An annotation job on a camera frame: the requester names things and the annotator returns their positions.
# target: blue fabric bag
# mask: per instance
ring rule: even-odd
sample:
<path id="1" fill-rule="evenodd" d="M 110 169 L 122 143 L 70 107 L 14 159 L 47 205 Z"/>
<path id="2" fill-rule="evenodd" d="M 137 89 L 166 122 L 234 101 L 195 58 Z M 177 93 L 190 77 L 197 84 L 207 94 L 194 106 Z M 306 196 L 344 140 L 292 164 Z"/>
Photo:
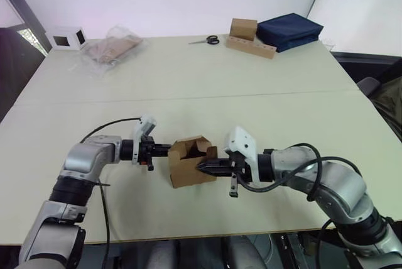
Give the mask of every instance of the blue fabric bag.
<path id="1" fill-rule="evenodd" d="M 323 26 L 295 13 L 258 23 L 257 37 L 277 52 L 318 40 Z"/>

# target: plastic bag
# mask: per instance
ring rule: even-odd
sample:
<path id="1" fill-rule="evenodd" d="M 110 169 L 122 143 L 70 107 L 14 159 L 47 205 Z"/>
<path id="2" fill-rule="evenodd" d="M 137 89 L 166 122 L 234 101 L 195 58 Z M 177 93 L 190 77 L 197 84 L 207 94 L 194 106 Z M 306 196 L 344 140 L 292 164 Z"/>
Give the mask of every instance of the plastic bag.
<path id="1" fill-rule="evenodd" d="M 104 39 L 89 41 L 81 49 L 74 70 L 101 77 L 118 63 L 138 54 L 146 42 L 122 26 L 111 28 Z"/>

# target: table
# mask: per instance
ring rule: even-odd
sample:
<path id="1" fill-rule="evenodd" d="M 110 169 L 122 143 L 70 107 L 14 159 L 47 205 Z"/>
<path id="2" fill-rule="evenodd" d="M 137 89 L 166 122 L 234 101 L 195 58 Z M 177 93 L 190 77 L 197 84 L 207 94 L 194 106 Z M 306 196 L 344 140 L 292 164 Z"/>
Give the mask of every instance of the table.
<path id="1" fill-rule="evenodd" d="M 199 39 L 149 39 L 143 53 L 102 79 L 71 71 L 77 53 L 50 52 L 0 124 L 0 203 L 7 210 L 0 216 L 0 244 L 23 242 L 83 135 L 142 114 L 156 118 L 156 142 L 204 135 L 220 156 L 236 125 L 255 137 L 260 151 L 309 142 L 323 156 L 355 162 L 379 211 L 402 219 L 395 207 L 402 194 L 402 145 L 320 42 L 268 60 L 224 44 L 187 44 Z M 121 123 L 102 133 L 128 138 L 133 126 Z M 287 188 L 265 194 L 240 189 L 233 199 L 230 181 L 219 178 L 173 189 L 166 158 L 155 159 L 154 172 L 109 165 L 101 180 L 112 185 L 106 199 L 113 241 L 318 229 L 327 219 L 305 194 Z M 88 207 L 86 243 L 103 242 L 98 188 Z"/>
<path id="2" fill-rule="evenodd" d="M 141 101 L 358 90 L 319 42 L 257 57 L 204 36 L 150 38 L 149 46 L 101 79 L 72 70 L 78 52 L 51 51 L 16 104 Z"/>
<path id="3" fill-rule="evenodd" d="M 358 91 L 40 104 L 14 106 L 0 124 L 0 196 L 7 210 L 0 216 L 1 243 L 24 240 L 66 154 L 84 134 L 106 121 L 143 113 L 158 121 L 153 131 L 157 142 L 203 134 L 218 146 L 220 156 L 224 136 L 235 125 L 255 137 L 260 151 L 309 142 L 323 156 L 353 161 L 380 213 L 402 219 L 402 209 L 395 207 L 402 194 L 397 177 L 402 145 Z M 127 138 L 133 126 L 117 124 L 101 133 Z M 160 158 L 154 172 L 130 163 L 104 169 L 101 180 L 111 184 L 106 199 L 113 241 L 317 229 L 327 219 L 305 194 L 287 188 L 265 194 L 239 189 L 239 198 L 233 199 L 230 180 L 219 178 L 173 189 L 167 165 Z M 98 188 L 88 207 L 86 242 L 105 241 Z"/>

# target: wooden block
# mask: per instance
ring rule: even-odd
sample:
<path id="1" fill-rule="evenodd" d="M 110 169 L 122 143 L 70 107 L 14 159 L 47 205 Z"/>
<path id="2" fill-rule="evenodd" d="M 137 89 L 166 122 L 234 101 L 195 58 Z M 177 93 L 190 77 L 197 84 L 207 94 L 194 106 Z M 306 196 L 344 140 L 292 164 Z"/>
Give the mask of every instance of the wooden block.
<path id="1" fill-rule="evenodd" d="M 256 19 L 232 19 L 230 36 L 254 41 L 257 32 Z"/>
<path id="2" fill-rule="evenodd" d="M 233 36 L 227 38 L 226 47 L 270 59 L 274 57 L 276 52 L 276 47 L 274 46 L 269 46 L 262 43 L 255 43 L 253 41 L 247 41 L 243 40 L 242 38 L 235 38 Z"/>

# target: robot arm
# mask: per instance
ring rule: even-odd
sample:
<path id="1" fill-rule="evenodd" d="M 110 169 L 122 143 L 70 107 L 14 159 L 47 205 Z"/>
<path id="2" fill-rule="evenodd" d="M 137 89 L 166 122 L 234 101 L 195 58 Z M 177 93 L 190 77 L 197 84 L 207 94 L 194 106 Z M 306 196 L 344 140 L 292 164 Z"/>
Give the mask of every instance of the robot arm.
<path id="1" fill-rule="evenodd" d="M 152 157 L 167 156 L 170 145 L 155 144 L 149 136 L 155 120 L 143 116 L 133 140 L 118 136 L 93 136 L 76 144 L 29 231 L 19 254 L 18 268 L 76 268 L 82 253 L 84 220 L 92 189 L 99 184 L 105 165 L 130 160 L 152 167 Z"/>
<path id="2" fill-rule="evenodd" d="M 302 146 L 285 150 L 264 150 L 258 154 L 254 138 L 240 127 L 229 133 L 225 152 L 227 159 L 209 160 L 198 166 L 202 172 L 218 177 L 231 177 L 229 195 L 237 197 L 237 185 L 263 192 L 247 183 L 276 181 L 308 194 L 317 177 L 317 162 L 314 152 Z M 295 168 L 310 162 L 292 178 Z M 315 202 L 334 222 L 338 234 L 361 268 L 381 268 L 402 263 L 402 244 L 391 226 L 381 217 L 367 195 L 362 177 L 344 165 L 323 161 L 320 186 Z"/>

